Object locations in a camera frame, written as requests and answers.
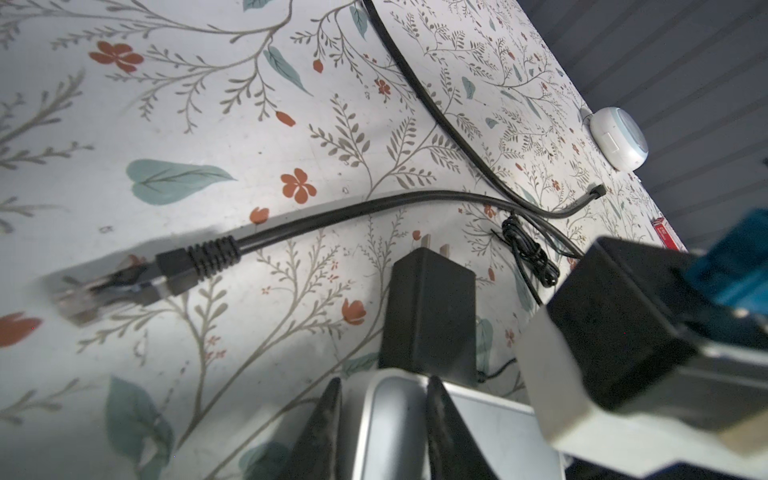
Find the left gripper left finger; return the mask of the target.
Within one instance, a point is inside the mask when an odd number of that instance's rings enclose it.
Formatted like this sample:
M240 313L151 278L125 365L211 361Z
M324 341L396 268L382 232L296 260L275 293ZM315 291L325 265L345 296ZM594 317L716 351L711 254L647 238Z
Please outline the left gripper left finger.
M341 408L342 382L335 377L317 402L278 479L339 478Z

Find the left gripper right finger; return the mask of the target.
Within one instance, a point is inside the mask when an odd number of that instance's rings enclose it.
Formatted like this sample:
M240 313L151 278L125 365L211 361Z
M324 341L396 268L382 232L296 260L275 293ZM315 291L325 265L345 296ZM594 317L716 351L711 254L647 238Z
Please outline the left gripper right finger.
M437 376L428 380L425 418L432 479L497 479Z

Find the white network switch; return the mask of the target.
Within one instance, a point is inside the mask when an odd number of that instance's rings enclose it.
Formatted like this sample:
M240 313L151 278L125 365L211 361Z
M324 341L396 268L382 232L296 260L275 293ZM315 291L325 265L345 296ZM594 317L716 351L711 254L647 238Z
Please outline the white network switch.
M341 479L428 479L428 379L398 369L341 383ZM563 456L547 444L531 407L447 383L451 400L500 479L563 479Z

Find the black power adapter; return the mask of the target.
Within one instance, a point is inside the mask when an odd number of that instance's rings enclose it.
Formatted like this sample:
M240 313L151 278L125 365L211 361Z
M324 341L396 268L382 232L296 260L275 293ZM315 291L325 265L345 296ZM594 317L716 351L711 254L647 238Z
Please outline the black power adapter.
M477 362L476 275L419 247L396 261L390 278L380 369L398 369L475 387L500 376Z

